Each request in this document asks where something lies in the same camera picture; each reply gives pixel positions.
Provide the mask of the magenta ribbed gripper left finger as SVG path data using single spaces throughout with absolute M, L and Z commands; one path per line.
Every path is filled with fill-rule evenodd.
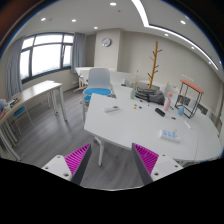
M 42 169 L 79 185 L 82 181 L 91 153 L 91 145 L 87 144 L 66 156 L 56 155 L 44 165 Z

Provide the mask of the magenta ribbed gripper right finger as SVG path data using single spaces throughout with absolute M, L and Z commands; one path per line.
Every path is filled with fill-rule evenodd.
M 169 156 L 159 155 L 136 143 L 132 144 L 132 155 L 144 185 L 182 169 L 182 166 Z

